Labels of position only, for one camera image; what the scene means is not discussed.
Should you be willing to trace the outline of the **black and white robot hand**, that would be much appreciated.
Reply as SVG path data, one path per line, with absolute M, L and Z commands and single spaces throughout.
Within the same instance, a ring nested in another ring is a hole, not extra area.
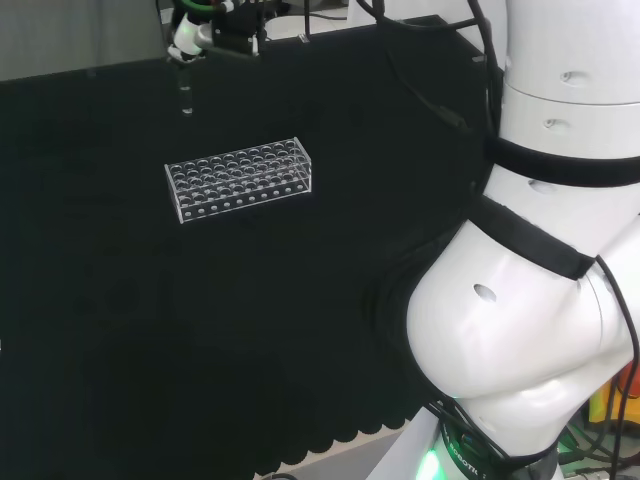
M 264 1 L 173 1 L 169 58 L 192 63 L 208 53 L 256 58 L 266 39 Z

